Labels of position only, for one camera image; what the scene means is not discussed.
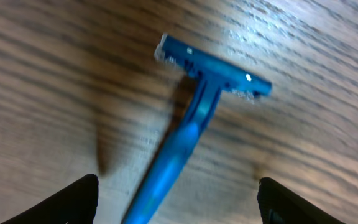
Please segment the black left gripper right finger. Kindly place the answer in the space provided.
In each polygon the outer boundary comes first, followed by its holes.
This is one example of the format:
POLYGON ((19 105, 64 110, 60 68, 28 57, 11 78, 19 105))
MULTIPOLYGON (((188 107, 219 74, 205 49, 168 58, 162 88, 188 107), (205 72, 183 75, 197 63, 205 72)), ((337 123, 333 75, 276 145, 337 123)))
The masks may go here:
POLYGON ((343 224, 270 177, 259 180, 257 201, 263 224, 343 224))

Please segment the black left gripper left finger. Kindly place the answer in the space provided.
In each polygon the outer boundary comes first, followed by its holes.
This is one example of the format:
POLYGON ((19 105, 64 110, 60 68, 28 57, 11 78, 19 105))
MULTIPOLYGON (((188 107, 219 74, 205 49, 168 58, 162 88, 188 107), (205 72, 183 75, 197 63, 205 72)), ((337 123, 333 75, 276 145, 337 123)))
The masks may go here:
POLYGON ((87 174, 2 224, 92 224, 98 193, 97 175, 87 174))

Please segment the blue disposable razor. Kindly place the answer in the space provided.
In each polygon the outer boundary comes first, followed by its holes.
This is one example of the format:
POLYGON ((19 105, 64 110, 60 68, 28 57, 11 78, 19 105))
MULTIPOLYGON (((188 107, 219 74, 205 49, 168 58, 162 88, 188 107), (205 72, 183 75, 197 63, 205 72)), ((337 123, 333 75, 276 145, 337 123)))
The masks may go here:
POLYGON ((223 91, 245 98, 268 96, 272 91, 270 81, 168 34, 162 36, 155 58, 183 69, 188 77, 197 81, 197 86, 180 124, 168 135, 150 164, 123 223, 150 221, 214 116, 223 91))

